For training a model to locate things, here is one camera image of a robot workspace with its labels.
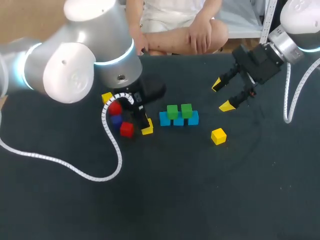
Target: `white cable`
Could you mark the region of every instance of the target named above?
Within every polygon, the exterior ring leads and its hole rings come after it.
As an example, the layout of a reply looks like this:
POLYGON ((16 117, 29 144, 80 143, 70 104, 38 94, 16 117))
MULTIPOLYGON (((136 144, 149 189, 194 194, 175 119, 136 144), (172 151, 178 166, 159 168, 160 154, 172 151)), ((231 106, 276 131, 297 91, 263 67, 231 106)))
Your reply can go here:
POLYGON ((285 121, 285 123, 287 124, 291 123, 300 92, 304 87, 309 76, 318 66, 320 66, 320 58, 309 67, 309 69, 305 72, 304 76, 299 82, 298 86, 296 87, 296 90, 292 99, 292 103, 290 106, 289 116, 288 116, 287 110, 288 110, 289 85, 290 85, 290 77, 291 77, 291 64, 290 63, 287 64, 285 89, 284 89, 284 106, 283 106, 283 120, 285 121))
POLYGON ((255 85, 256 83, 255 83, 254 79, 250 76, 250 74, 249 74, 249 73, 247 73, 247 74, 248 74, 249 79, 250 79, 250 81, 252 82, 252 84, 253 84, 253 85, 255 85))
MULTIPOLYGON (((0 138, 0 146, 2 146, 4 149, 14 153, 14 154, 18 154, 21 156, 25 156, 25 157, 30 157, 30 158, 35 158, 35 159, 43 159, 43 160, 47 160, 47 161, 51 161, 51 162, 55 162, 57 164, 61 164, 69 169, 71 169, 72 171, 74 171, 75 173, 79 174, 81 177, 84 177, 85 179, 88 179, 90 181, 94 181, 94 182, 106 182, 109 181, 111 179, 113 179, 115 176, 118 175, 118 173, 121 170, 122 167, 122 155, 121 155, 121 151, 120 148, 118 146, 117 141, 115 140, 114 136, 112 135, 109 126, 107 124, 107 119, 106 119, 106 115, 107 115, 107 110, 108 107, 110 106, 110 104, 115 101, 116 99, 119 98, 126 98, 130 104, 134 104, 134 99, 132 98, 131 95, 129 95, 128 93, 119 93, 114 95, 113 97, 110 98, 110 100, 104 105, 102 113, 101 113, 101 121, 102 121, 102 125, 104 127, 104 130, 106 132, 106 134, 108 135, 108 137, 111 140, 111 143, 114 146, 114 149, 116 151, 117 157, 118 157, 118 165, 116 167, 116 170, 114 171, 114 173, 112 173, 110 176, 106 176, 106 177, 94 177, 94 176, 90 176, 86 173, 84 173, 83 171, 80 171, 79 169, 77 169, 76 167, 72 166, 70 163, 67 163, 61 159, 55 158, 55 157, 51 157, 51 156, 45 156, 45 155, 41 155, 38 153, 31 153, 31 152, 25 152, 25 151, 19 151, 16 150, 8 145, 6 145, 2 139, 0 138)), ((0 127, 1 127, 1 120, 2 120, 2 114, 0 111, 0 127)))

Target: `yellow cube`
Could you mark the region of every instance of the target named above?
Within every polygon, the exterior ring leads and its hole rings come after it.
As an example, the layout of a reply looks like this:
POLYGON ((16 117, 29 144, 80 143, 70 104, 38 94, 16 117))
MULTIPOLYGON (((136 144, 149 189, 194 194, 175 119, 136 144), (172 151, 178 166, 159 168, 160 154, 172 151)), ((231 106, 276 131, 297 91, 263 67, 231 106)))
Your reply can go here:
POLYGON ((112 98, 112 93, 111 92, 107 92, 105 94, 102 94, 101 97, 102 97, 102 102, 104 105, 106 105, 106 103, 110 100, 110 98, 112 98))
POLYGON ((223 144, 227 140, 227 135, 222 130, 222 128, 219 128, 212 131, 211 139, 215 143, 215 145, 219 145, 219 144, 223 144))
POLYGON ((148 135, 148 134, 153 134, 154 133, 154 125, 152 124, 152 120, 151 118, 148 118, 148 122, 149 122, 149 127, 142 129, 142 135, 148 135))

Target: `person's knee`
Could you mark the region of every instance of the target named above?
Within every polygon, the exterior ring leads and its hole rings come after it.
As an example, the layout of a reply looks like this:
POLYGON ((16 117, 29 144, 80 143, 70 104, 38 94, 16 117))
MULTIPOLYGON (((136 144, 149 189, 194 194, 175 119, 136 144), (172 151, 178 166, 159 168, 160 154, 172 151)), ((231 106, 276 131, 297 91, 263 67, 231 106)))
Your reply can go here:
POLYGON ((219 20, 211 20, 212 36, 211 43, 215 50, 222 48, 229 39, 228 26, 219 20))

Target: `cyan cube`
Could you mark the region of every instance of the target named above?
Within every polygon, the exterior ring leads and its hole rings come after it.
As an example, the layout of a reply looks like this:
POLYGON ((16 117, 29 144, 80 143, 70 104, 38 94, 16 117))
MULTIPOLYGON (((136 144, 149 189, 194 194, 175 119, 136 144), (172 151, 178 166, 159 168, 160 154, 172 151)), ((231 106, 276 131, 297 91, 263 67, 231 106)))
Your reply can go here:
POLYGON ((166 127, 171 125, 171 120, 168 118, 166 111, 159 112, 160 126, 166 127))
POLYGON ((199 124, 199 114, 198 111, 192 111, 192 117, 188 119, 189 126, 195 126, 199 124))
POLYGON ((179 111, 178 112, 178 118, 173 120, 173 125, 174 126, 183 126, 185 124, 185 120, 182 118, 182 114, 179 111))

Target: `green cube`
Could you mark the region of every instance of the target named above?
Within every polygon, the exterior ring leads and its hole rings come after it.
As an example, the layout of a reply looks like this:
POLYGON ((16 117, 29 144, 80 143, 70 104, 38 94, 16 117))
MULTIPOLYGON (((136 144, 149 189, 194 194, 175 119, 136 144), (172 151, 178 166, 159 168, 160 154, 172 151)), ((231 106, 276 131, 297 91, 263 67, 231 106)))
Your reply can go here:
POLYGON ((181 112, 182 112, 183 119, 192 118, 192 105, 191 104, 182 104, 181 105, 181 112))
POLYGON ((178 118, 178 105, 168 105, 166 106, 166 113, 168 119, 175 120, 178 118))

